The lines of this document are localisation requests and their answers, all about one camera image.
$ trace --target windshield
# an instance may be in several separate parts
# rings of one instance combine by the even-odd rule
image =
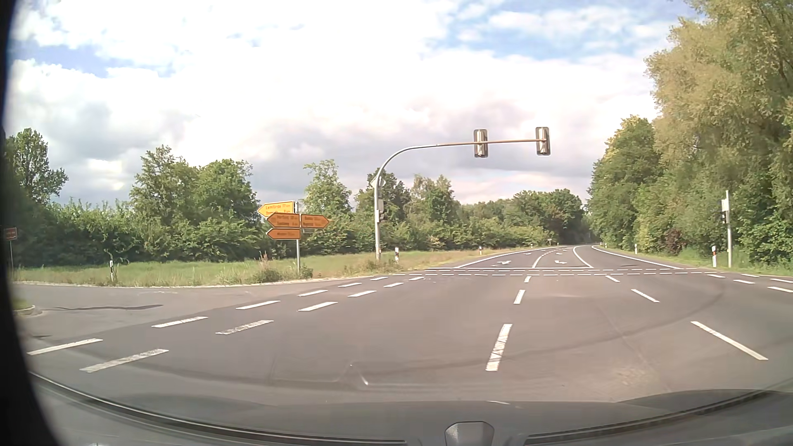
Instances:
[[[781,0],[17,2],[4,249],[30,370],[405,441],[781,389],[791,23]]]

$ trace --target traffic light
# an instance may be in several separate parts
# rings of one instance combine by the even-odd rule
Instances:
[[[537,141],[537,155],[548,156],[550,155],[550,133],[547,127],[535,127],[534,138],[543,141]]]
[[[473,131],[473,140],[476,142],[485,142],[488,140],[488,130],[487,129],[476,129]],[[487,144],[474,144],[473,145],[473,157],[474,158],[487,158],[488,157],[488,145]]]

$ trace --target asphalt road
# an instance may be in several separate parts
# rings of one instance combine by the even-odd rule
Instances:
[[[793,377],[793,279],[589,245],[327,282],[17,291],[44,311],[23,322],[34,371],[212,421],[250,404],[619,402]]]

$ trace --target metal pole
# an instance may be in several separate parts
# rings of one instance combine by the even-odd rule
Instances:
[[[727,192],[727,205],[730,204],[730,191]],[[730,226],[730,209],[727,209],[727,267],[733,267],[733,229]]]
[[[494,140],[488,141],[488,144],[506,144],[506,143],[536,143],[536,142],[544,142],[543,139],[531,139],[531,140]],[[399,155],[402,152],[407,152],[408,150],[415,150],[417,148],[433,148],[433,147],[453,147],[458,145],[474,145],[474,144],[481,144],[481,142],[470,141],[467,143],[440,143],[440,144],[425,144],[425,145],[413,145],[410,147],[402,148],[401,150],[397,150],[391,156],[389,156],[382,166],[377,169],[377,174],[374,176],[374,254],[377,257],[377,260],[380,260],[380,216],[377,214],[377,197],[380,194],[380,175],[382,174],[385,166],[394,159],[395,156]]]

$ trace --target grass verge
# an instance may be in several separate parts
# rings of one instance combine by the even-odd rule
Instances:
[[[482,256],[513,250],[483,250]],[[140,262],[119,265],[113,282],[107,266],[20,268],[13,273],[13,279],[14,282],[98,286],[242,285],[411,271],[478,256],[478,251],[400,252],[399,263],[394,262],[392,252],[383,253],[380,263],[375,261],[373,253],[307,256],[301,258],[302,271],[297,270],[295,259],[233,263]]]
[[[626,255],[632,255],[633,251],[623,251],[622,249],[609,248],[609,251],[621,252]],[[713,267],[713,256],[703,256],[696,250],[685,248],[678,256],[664,253],[647,254],[639,252],[640,256],[648,257],[650,259],[671,260],[677,263],[691,265],[693,267]],[[778,263],[773,265],[766,265],[754,263],[749,260],[749,256],[743,252],[740,247],[733,249],[733,266],[727,267],[727,253],[716,252],[716,269],[723,271],[736,271],[762,275],[783,275],[793,276],[793,262]]]

